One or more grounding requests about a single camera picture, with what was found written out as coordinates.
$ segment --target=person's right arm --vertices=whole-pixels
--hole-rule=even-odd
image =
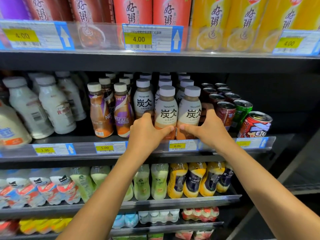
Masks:
[[[180,129],[226,159],[274,236],[278,240],[320,239],[319,216],[234,142],[211,104],[202,107],[207,110],[203,125],[183,124]]]

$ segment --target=yellow bottle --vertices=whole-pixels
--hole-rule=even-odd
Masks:
[[[292,29],[320,30],[320,0],[303,0]]]
[[[219,193],[225,193],[230,184],[231,184],[231,177],[234,174],[233,169],[229,163],[226,162],[225,164],[225,170],[222,176],[219,178],[219,181],[217,183],[217,191]]]
[[[200,182],[199,192],[202,196],[213,196],[216,192],[217,183],[224,173],[225,164],[220,162],[208,162],[207,171]]]
[[[183,193],[189,198],[197,197],[200,181],[206,173],[207,165],[205,162],[191,162],[188,168],[186,181],[183,184]]]
[[[231,0],[193,0],[189,49],[217,50],[220,47],[230,6]]]
[[[223,33],[222,49],[246,51],[250,48],[267,0],[232,0]]]
[[[168,183],[168,196],[171,199],[181,198],[183,194],[183,184],[186,181],[188,172],[188,164],[171,163],[170,164],[170,180]]]
[[[253,52],[272,52],[284,29],[292,29],[303,0],[269,0]]]

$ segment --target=yellow price label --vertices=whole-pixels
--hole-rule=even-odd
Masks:
[[[303,39],[304,39],[304,37],[282,37],[278,41],[278,44],[276,45],[276,48],[279,48],[279,49],[285,49],[285,48],[296,49],[296,48],[299,47],[299,45],[300,45],[300,43],[302,42]]]
[[[125,44],[152,44],[151,33],[124,33]]]
[[[247,140],[247,141],[237,141],[236,143],[241,147],[247,147],[247,146],[250,146],[251,141],[249,141],[249,140]]]
[[[55,153],[53,147],[38,147],[34,149],[36,153]]]
[[[176,143],[176,144],[170,144],[170,149],[186,149],[186,143]]]
[[[2,30],[10,41],[39,42],[36,32],[32,29],[3,28]]]
[[[97,151],[113,151],[113,145],[97,145]]]

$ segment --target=white bottle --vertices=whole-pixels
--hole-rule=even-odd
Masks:
[[[137,90],[133,97],[134,111],[136,119],[141,118],[145,111],[153,111],[154,99],[153,94],[150,90],[150,80],[140,78],[136,81]]]
[[[70,72],[55,72],[58,87],[65,93],[75,121],[84,120],[87,115],[83,109],[78,87],[71,79]]]
[[[149,175],[149,165],[143,164],[139,167],[136,175],[133,177],[134,197],[137,200],[147,200],[150,197]]]
[[[176,127],[178,118],[178,105],[174,99],[175,89],[173,86],[161,86],[160,97],[155,107],[154,127],[161,130],[167,126]],[[174,140],[175,131],[164,137],[164,140]]]
[[[171,75],[169,73],[160,73],[159,79],[162,79],[162,78],[171,79]]]
[[[81,199],[78,186],[70,178],[70,168],[52,168],[50,180],[57,185],[59,192],[64,194],[68,204],[78,203]]]
[[[158,89],[157,92],[154,95],[154,107],[156,107],[156,104],[158,102],[158,99],[160,97],[159,89],[161,86],[172,86],[172,80],[168,78],[160,78],[158,83]]]
[[[54,133],[38,96],[27,87],[23,77],[6,77],[3,83],[9,88],[11,106],[22,116],[34,139],[42,139]]]
[[[94,166],[91,168],[90,174],[97,185],[96,189],[104,182],[110,171],[111,169],[109,166]]]
[[[0,142],[2,145],[15,148],[32,141],[26,128],[13,108],[0,100]]]
[[[8,187],[8,183],[6,179],[7,179],[6,171],[0,170],[0,209],[9,205],[8,202],[6,201],[6,198],[1,195],[2,190]]]
[[[141,73],[140,74],[140,78],[145,78],[145,79],[150,80],[150,90],[153,93],[154,92],[154,87],[153,87],[153,85],[151,83],[152,75],[150,73]]]
[[[179,104],[178,122],[176,130],[177,140],[195,139],[194,135],[180,130],[180,125],[188,124],[198,126],[201,115],[201,102],[199,100],[201,89],[197,86],[187,86],[184,98]]]
[[[33,91],[36,95],[39,95],[39,93],[40,93],[40,86],[39,86],[39,84],[36,82],[36,77],[47,76],[47,74],[41,73],[41,72],[29,72],[29,73],[28,73],[28,76],[29,76],[30,80],[32,81],[32,91]]]
[[[151,175],[151,196],[155,200],[162,200],[167,195],[167,177],[169,172],[169,164],[152,164]]]
[[[42,206],[46,203],[45,198],[40,194],[29,180],[30,169],[7,170],[7,183],[16,189],[16,192],[31,207]]]
[[[56,85],[54,76],[37,77],[40,85],[39,100],[57,134],[70,133],[76,128],[70,104],[64,92]]]
[[[195,82],[193,80],[191,80],[191,79],[182,79],[180,81],[180,85],[179,85],[180,89],[178,90],[178,92],[177,92],[177,94],[175,96],[175,99],[176,99],[178,105],[179,105],[179,103],[181,102],[181,100],[184,97],[184,89],[185,89],[185,87],[193,86],[194,83]]]
[[[64,200],[64,194],[59,192],[57,186],[50,180],[50,172],[49,168],[31,169],[29,180],[50,205],[58,205]]]

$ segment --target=person's right hand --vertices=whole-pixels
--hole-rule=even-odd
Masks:
[[[230,146],[235,145],[221,119],[214,112],[214,106],[202,103],[202,108],[207,110],[206,119],[201,126],[188,124],[180,125],[180,129],[198,137],[204,144],[215,149],[218,154],[224,155]]]

